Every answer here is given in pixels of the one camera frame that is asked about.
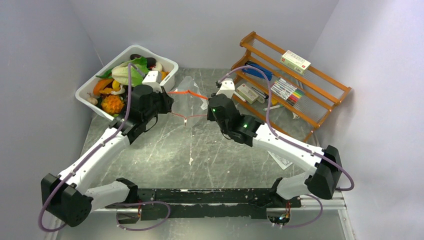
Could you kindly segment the clear zip bag orange zipper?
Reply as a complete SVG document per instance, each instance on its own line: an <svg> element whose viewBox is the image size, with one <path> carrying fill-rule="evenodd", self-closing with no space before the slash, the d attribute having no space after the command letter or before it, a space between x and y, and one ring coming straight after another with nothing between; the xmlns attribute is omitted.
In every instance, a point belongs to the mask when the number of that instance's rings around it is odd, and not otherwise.
<svg viewBox="0 0 424 240"><path fill-rule="evenodd" d="M185 127L192 128L207 116L208 98L201 93L191 76L185 76L167 94L173 99L170 113Z"/></svg>

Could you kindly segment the green napa cabbage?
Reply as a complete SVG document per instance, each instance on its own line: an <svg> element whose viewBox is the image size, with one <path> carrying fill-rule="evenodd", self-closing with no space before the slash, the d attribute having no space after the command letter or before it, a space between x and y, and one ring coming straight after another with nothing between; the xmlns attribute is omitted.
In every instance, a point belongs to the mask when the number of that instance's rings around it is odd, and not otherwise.
<svg viewBox="0 0 424 240"><path fill-rule="evenodd" d="M122 85L129 85L129 71L131 75L131 86L135 87L143 82L143 79L150 71L144 62L129 60L115 66L111 71L111 77Z"/></svg>

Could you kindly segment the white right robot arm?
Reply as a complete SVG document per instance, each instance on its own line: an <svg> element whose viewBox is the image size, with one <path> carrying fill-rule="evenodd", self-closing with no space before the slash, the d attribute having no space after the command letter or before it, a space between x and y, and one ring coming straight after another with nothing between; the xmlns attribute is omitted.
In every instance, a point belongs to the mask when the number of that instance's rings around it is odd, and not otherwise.
<svg viewBox="0 0 424 240"><path fill-rule="evenodd" d="M241 114L224 94L209 99L207 119L217 122L221 132L230 140L266 150L303 169L302 174L277 181L269 197L275 207L282 207L288 200L306 194L332 199L342 174L337 148L329 145L323 149L279 131L272 132L260 119Z"/></svg>

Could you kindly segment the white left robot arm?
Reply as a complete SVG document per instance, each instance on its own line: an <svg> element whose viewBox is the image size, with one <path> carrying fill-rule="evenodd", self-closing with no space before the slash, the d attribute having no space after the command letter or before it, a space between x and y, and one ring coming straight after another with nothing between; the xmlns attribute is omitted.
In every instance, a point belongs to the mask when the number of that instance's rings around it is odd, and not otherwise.
<svg viewBox="0 0 424 240"><path fill-rule="evenodd" d="M48 212L70 227L81 224L94 210L110 205L132 208L139 202L138 186L123 177L110 184L91 188L94 177L141 134L149 131L151 120L172 111L174 99L165 89L155 91L141 84L130 87L127 104L110 122L101 138L76 162L57 175L47 174L40 183L42 208L38 226Z"/></svg>

